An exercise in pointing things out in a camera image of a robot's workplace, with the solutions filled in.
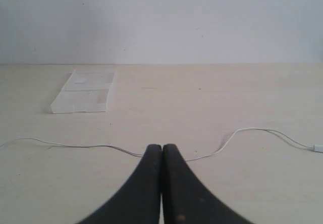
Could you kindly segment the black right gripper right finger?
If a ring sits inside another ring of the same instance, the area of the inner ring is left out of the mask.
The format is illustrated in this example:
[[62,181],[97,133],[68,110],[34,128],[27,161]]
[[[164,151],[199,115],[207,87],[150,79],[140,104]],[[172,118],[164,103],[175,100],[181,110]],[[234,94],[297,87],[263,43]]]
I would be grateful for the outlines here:
[[175,144],[163,146],[161,180],[164,223],[249,223],[203,185]]

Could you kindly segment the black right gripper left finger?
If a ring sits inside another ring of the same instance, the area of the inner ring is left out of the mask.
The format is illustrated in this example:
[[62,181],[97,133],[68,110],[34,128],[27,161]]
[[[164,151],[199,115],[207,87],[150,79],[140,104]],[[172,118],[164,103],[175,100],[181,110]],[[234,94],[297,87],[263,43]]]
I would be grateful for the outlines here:
[[150,144],[123,186],[80,223],[159,223],[162,148]]

